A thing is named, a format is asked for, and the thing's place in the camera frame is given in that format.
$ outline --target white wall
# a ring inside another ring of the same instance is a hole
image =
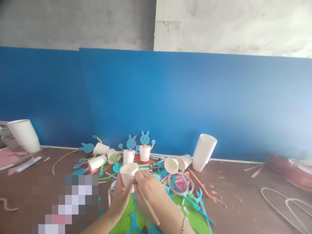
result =
[[[0,46],[153,50],[156,0],[0,0]]]
[[[154,50],[312,58],[312,1],[157,0]]]

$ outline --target blurred object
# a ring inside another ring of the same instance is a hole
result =
[[[284,174],[292,168],[293,162],[285,156],[275,154],[266,159],[266,165],[271,170]]]

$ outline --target stack of paper cups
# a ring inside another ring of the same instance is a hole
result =
[[[137,172],[139,165],[137,163],[128,163],[127,165],[120,168],[120,175],[123,180],[123,186],[126,187],[130,180],[134,177],[134,174]]]
[[[30,120],[11,121],[7,125],[17,142],[28,153],[40,150],[39,139]]]
[[[106,160],[107,159],[106,159],[105,154],[100,155],[100,156],[98,156],[96,158],[88,160],[89,167],[91,167],[90,171],[94,172],[94,170],[99,168],[100,166],[102,166],[103,163],[106,162]]]
[[[208,163],[216,144],[216,138],[207,134],[200,135],[193,154],[192,165],[196,171],[201,172],[204,166]]]
[[[150,146],[149,145],[145,145],[145,147],[144,147],[144,145],[141,145],[139,151],[140,151],[140,160],[142,162],[147,162],[150,159],[150,157],[149,157],[149,155],[150,155]]]
[[[124,163],[124,165],[126,165],[127,163],[132,163],[133,162],[133,160],[134,160],[134,153],[135,153],[136,151],[135,150],[128,150],[128,149],[125,149],[124,151],[123,151],[123,155],[124,155],[124,157],[123,157],[123,163]]]

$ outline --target straw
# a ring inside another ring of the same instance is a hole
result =
[[[202,187],[202,189],[205,191],[206,195],[207,195],[209,198],[213,199],[213,200],[217,200],[217,198],[212,197],[212,196],[209,195],[209,193],[207,192],[207,190],[205,189],[205,187],[202,185],[202,183],[199,181],[199,179],[194,175],[194,173],[191,171],[191,169],[189,169],[189,172],[195,177],[195,179],[197,180],[197,182],[199,183],[199,185],[200,185],[200,186]]]

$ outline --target white string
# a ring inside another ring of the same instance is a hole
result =
[[[307,204],[307,203],[305,203],[305,202],[303,202],[303,201],[301,201],[301,200],[298,200],[298,199],[296,199],[296,198],[290,198],[290,199],[289,199],[289,198],[287,198],[286,196],[284,196],[283,194],[281,194],[281,193],[279,193],[279,192],[277,192],[277,191],[275,191],[275,190],[273,190],[273,189],[270,189],[270,188],[262,188],[262,189],[261,189],[261,194],[262,194],[263,198],[266,200],[266,202],[269,203],[270,206],[272,206],[272,208],[273,208],[277,213],[279,213],[288,223],[290,223],[295,229],[297,229],[297,230],[298,230],[300,233],[302,233],[302,234],[305,234],[305,233],[304,233],[302,230],[300,230],[296,225],[294,225],[291,221],[289,221],[289,219],[287,219],[284,215],[282,215],[282,213],[279,212],[279,211],[268,201],[268,199],[267,199],[267,198],[264,196],[264,194],[263,194],[263,190],[265,190],[265,189],[271,190],[271,191],[273,191],[273,192],[275,192],[275,193],[281,195],[282,197],[286,198],[285,203],[286,203],[286,206],[288,207],[288,209],[291,211],[291,213],[293,214],[293,216],[295,216],[295,218],[299,221],[299,223],[303,226],[303,228],[308,232],[308,234],[311,234],[311,233],[305,228],[305,226],[300,222],[300,220],[299,220],[298,217],[294,214],[294,212],[290,209],[290,207],[289,207],[289,205],[288,205],[288,202],[291,201],[292,203],[294,203],[296,206],[298,206],[300,209],[302,209],[304,212],[306,212],[310,217],[312,217],[311,214],[309,214],[305,209],[303,209],[301,206],[299,206],[297,203],[295,203],[295,202],[293,202],[293,201],[300,201],[300,202],[302,202],[302,203],[304,203],[304,204],[306,204],[306,205],[308,205],[308,206],[310,206],[310,207],[312,208],[311,205],[309,205],[309,204]]]
[[[17,210],[18,208],[15,208],[15,209],[10,209],[10,208],[8,208],[7,207],[7,200],[5,199],[5,198],[0,198],[0,201],[3,201],[3,203],[4,203],[4,209],[6,210],[6,211],[14,211],[14,210]]]
[[[66,155],[69,155],[69,154],[74,153],[74,152],[77,152],[77,150],[72,151],[72,152],[70,152],[70,153],[68,153],[68,154],[65,154],[63,157],[61,157],[61,159],[64,158]],[[55,173],[54,173],[54,167],[55,167],[55,165],[56,165],[59,161],[61,161],[61,159],[58,160],[58,161],[54,164],[54,166],[53,166],[53,168],[52,168],[53,175],[55,175]]]

